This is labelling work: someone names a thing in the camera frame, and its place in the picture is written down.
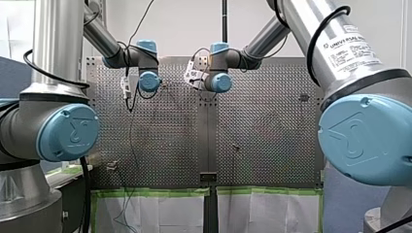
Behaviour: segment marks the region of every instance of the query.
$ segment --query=white label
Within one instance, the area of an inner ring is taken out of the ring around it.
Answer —
[[[382,64],[359,33],[349,33],[324,44],[327,58],[338,73],[351,72],[361,66]]]
[[[345,31],[347,33],[358,33],[359,32],[358,28],[354,25],[344,25],[343,28],[345,28]]]

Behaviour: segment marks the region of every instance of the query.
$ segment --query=pegboard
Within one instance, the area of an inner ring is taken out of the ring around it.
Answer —
[[[101,121],[100,166],[92,173],[95,188],[199,186],[198,98],[183,84],[187,62],[161,59],[162,87],[151,100],[138,97],[131,114],[120,89],[124,69],[108,69],[98,57],[88,59],[89,95]],[[115,161],[118,169],[108,169]]]
[[[320,90],[303,58],[270,58],[257,71],[230,71],[217,110],[218,185],[314,187]]]
[[[231,70],[233,89],[211,102],[184,84],[188,61],[161,58],[159,93],[139,98],[131,115],[120,90],[124,70],[89,59],[88,95],[101,120],[94,188],[200,186],[200,172],[217,172],[217,185],[320,183],[324,159],[316,132],[322,99],[303,58],[266,59],[246,74]],[[119,169],[108,170],[114,161]]]

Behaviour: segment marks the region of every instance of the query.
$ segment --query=robotic arm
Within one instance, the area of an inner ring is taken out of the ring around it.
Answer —
[[[230,49],[227,43],[211,46],[210,66],[201,87],[217,93],[229,91],[228,69],[257,69],[264,56],[291,32],[306,54],[311,79],[325,94],[318,138],[326,158],[360,183],[410,186],[410,74],[381,62],[350,21],[349,7],[338,7],[331,0],[267,2],[277,16],[243,50]],[[379,229],[404,217],[403,224],[411,221],[411,192],[394,187],[380,216],[373,216],[381,217],[380,223],[365,228],[366,232],[389,232],[396,225]],[[394,232],[411,230],[403,226]]]
[[[155,42],[122,48],[84,0],[36,0],[34,28],[32,83],[19,99],[0,99],[0,228],[57,233],[61,193],[39,160],[76,160],[96,142],[99,119],[80,79],[84,34],[107,67],[139,67],[142,90],[155,92],[160,78]]]

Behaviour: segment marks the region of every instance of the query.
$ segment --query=green tape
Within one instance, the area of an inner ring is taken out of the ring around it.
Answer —
[[[116,190],[94,190],[92,192],[92,195],[96,198],[117,198],[124,197],[124,194],[132,197],[201,197],[209,196],[209,188],[150,189],[128,187]]]
[[[322,192],[319,200],[319,223],[318,233],[324,232],[324,193]]]
[[[297,196],[319,196],[322,195],[321,189],[297,189],[297,188],[281,188],[281,187],[218,187],[218,195],[245,195],[252,193],[265,194],[283,194]]]
[[[52,175],[52,174],[54,174],[54,173],[59,173],[59,172],[61,172],[61,168],[56,168],[56,169],[53,169],[53,170],[51,170],[51,171],[48,171],[48,172],[46,173],[46,175]]]
[[[97,197],[91,195],[91,233],[96,233]]]
[[[66,168],[63,171],[61,171],[61,173],[63,174],[78,174],[81,173],[82,167],[81,166],[76,166],[76,167],[71,167],[71,168]]]

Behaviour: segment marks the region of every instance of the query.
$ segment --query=white wall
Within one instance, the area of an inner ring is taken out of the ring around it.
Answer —
[[[117,39],[128,41],[149,2],[150,0],[106,0],[108,28]],[[338,2],[352,7],[351,19],[386,64],[391,67],[399,67],[402,62],[405,64],[402,61],[402,8],[407,0]],[[155,0],[134,41],[156,40],[160,56],[192,55],[197,49],[209,47],[222,39],[221,3],[221,0]],[[244,48],[273,16],[274,13],[265,0],[229,0],[230,45],[238,49]],[[290,36],[278,56],[303,54],[295,39]]]
[[[265,0],[228,1],[228,39],[234,48],[245,47],[274,15]],[[150,0],[106,0],[109,31],[128,41]],[[155,0],[138,39],[157,42],[160,56],[193,55],[222,40],[222,0]],[[292,38],[279,53],[301,56]]]

